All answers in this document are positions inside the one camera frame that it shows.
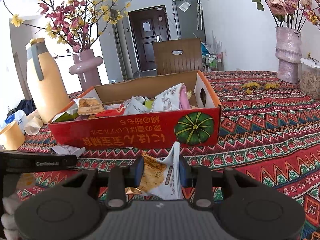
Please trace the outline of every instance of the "door panel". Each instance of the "door panel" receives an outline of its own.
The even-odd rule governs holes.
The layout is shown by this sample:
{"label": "door panel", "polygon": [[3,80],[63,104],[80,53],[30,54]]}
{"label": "door panel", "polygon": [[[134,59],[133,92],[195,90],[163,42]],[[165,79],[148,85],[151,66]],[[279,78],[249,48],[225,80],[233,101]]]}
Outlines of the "door panel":
{"label": "door panel", "polygon": [[135,40],[140,71],[156,69],[153,43],[169,40],[167,17],[164,9],[146,9],[129,13],[132,33]]}

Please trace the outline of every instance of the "plastic container with white lid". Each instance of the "plastic container with white lid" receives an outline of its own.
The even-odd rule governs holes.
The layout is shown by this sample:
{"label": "plastic container with white lid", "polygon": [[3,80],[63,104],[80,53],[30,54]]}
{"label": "plastic container with white lid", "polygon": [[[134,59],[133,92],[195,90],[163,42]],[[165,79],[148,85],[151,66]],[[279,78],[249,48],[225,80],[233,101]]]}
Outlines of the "plastic container with white lid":
{"label": "plastic container with white lid", "polygon": [[301,59],[300,89],[315,100],[320,100],[320,65],[311,59]]}

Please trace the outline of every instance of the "wooden chair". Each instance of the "wooden chair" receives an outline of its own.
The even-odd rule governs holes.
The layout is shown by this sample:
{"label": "wooden chair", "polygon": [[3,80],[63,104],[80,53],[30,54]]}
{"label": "wooden chair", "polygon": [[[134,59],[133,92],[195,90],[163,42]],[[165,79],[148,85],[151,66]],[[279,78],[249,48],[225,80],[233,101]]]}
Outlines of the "wooden chair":
{"label": "wooden chair", "polygon": [[153,51],[158,75],[203,70],[200,39],[155,42]]}

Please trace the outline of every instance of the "red cardboard box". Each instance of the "red cardboard box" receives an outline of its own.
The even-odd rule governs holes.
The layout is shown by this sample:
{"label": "red cardboard box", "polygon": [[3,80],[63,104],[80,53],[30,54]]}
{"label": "red cardboard box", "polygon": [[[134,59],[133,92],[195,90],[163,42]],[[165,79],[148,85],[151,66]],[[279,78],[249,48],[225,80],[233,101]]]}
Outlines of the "red cardboard box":
{"label": "red cardboard box", "polygon": [[[175,141],[180,141],[182,147],[217,144],[222,107],[210,83],[200,71],[95,86],[78,98],[96,97],[104,105],[122,103],[132,96],[154,98],[179,83],[184,83],[187,91],[193,92],[189,101],[198,108],[53,122],[48,125],[58,143],[85,147],[87,150],[171,148]],[[72,101],[61,113],[76,107]]]}

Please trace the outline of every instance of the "tablecloth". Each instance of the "tablecloth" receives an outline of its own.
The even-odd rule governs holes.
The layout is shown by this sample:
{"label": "tablecloth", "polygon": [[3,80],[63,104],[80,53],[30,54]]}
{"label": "tablecloth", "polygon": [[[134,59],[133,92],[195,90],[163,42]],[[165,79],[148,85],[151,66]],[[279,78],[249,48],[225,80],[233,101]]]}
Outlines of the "tablecloth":
{"label": "tablecloth", "polygon": [[[320,224],[320,104],[298,85],[278,80],[276,72],[211,72],[205,73],[223,106],[218,144],[181,149],[192,164],[212,170],[234,167],[256,180],[295,199],[304,208],[306,222],[300,239],[309,237]],[[257,82],[261,87],[246,93],[241,85]],[[266,89],[266,83],[280,84],[279,89]],[[56,141],[47,126],[36,136],[27,136],[23,151],[51,152]],[[86,151],[77,168],[109,171],[121,163],[130,164],[143,151],[153,157],[165,157],[169,149],[106,149]],[[36,173],[37,184],[21,190],[22,199],[72,176],[76,171]],[[183,189],[191,198],[194,189]],[[107,189],[100,189],[106,197]],[[214,199],[222,200],[219,187],[213,188]],[[142,199],[128,196],[128,200]]]}

